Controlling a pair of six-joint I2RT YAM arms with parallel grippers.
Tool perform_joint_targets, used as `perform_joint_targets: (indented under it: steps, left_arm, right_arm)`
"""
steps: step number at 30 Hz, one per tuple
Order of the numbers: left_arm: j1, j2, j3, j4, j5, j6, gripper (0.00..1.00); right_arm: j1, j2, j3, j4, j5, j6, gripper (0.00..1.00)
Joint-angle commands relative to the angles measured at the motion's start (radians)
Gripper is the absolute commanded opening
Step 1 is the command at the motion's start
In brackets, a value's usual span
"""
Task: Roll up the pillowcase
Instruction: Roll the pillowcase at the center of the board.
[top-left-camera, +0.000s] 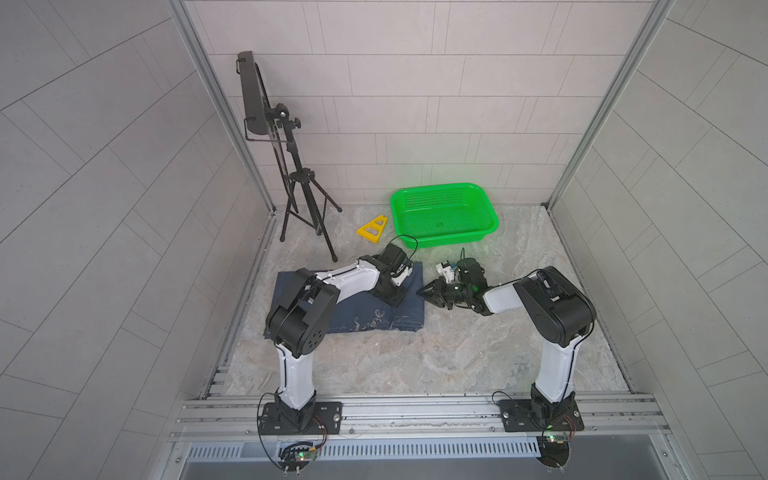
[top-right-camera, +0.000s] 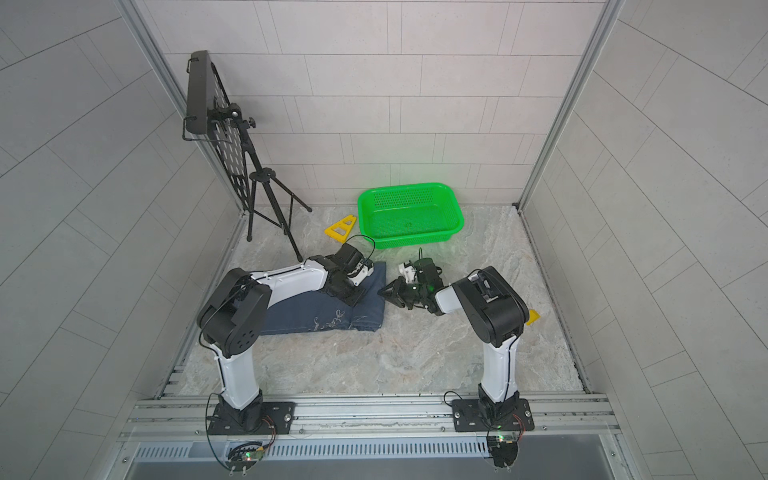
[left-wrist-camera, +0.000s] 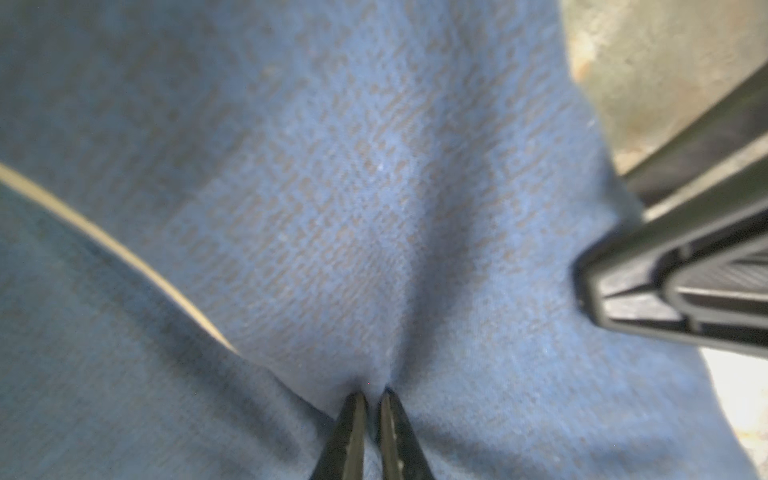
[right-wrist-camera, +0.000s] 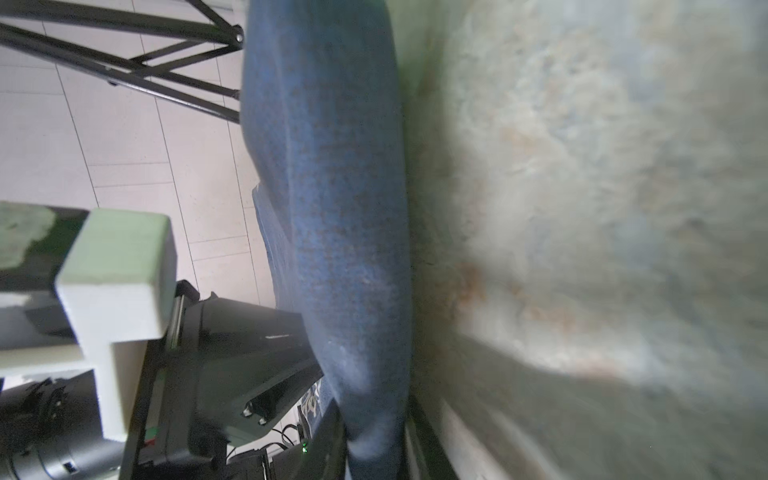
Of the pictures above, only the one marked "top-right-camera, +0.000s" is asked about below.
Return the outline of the dark blue whale pillowcase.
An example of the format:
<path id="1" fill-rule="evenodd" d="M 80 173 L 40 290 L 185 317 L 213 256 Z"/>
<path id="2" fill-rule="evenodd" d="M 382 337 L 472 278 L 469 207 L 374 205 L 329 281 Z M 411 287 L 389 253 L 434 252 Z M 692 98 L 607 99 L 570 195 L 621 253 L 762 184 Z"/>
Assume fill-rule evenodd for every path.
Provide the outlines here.
<path id="1" fill-rule="evenodd" d="M 385 301 L 377 292 L 385 286 L 387 264 L 375 262 L 373 273 L 361 287 L 364 296 L 355 306 L 320 291 L 288 298 L 267 310 L 261 335 L 285 335 L 329 330 L 375 332 L 384 323 Z"/>

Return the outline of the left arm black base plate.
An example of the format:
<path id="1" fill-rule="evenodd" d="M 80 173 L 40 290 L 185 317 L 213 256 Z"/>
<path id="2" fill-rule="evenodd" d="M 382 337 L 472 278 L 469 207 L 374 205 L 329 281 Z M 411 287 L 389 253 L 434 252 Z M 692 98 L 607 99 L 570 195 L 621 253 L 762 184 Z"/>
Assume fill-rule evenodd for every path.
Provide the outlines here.
<path id="1" fill-rule="evenodd" d="M 206 416 L 209 435 L 286 435 L 290 432 L 295 402 L 256 402 L 243 410 L 226 402 L 217 405 Z"/>

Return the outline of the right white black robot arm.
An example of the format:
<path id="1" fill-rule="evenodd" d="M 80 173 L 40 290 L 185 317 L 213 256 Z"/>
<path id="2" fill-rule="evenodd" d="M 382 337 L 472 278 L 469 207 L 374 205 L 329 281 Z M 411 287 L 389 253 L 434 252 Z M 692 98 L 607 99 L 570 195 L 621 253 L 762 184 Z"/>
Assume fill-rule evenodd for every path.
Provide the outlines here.
<path id="1" fill-rule="evenodd" d="M 475 269 L 446 284 L 442 269 L 429 258 L 404 263 L 400 275 L 378 295 L 398 308 L 425 309 L 436 316 L 463 313 L 484 344 L 478 388 L 483 415 L 488 422 L 499 422 L 514 413 L 520 405 L 516 355 L 531 311 L 496 268 Z"/>

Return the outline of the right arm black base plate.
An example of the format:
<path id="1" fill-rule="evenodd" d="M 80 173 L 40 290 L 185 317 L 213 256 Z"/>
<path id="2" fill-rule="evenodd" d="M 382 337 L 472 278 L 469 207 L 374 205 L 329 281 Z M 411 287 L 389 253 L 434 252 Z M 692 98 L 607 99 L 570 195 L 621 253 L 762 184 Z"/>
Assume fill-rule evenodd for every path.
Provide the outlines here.
<path id="1" fill-rule="evenodd" d="M 454 399 L 452 409 L 456 432 L 523 432 L 535 429 L 529 402 L 524 398 L 510 398 L 499 404 L 485 400 Z"/>

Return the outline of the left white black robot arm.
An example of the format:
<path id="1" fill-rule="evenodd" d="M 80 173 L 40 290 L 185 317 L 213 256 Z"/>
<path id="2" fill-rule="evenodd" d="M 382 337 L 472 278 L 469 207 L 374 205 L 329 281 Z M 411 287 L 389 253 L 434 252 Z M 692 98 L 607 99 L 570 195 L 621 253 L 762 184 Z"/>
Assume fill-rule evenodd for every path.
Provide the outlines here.
<path id="1" fill-rule="evenodd" d="M 373 271 L 374 264 L 366 257 L 352 264 L 335 255 L 313 256 L 269 272 L 230 270 L 197 318 L 199 343 L 214 353 L 219 366 L 221 401 L 237 413 L 256 408 L 261 401 L 251 349 L 270 307 L 312 291 L 353 306 L 365 293 L 361 283 Z"/>

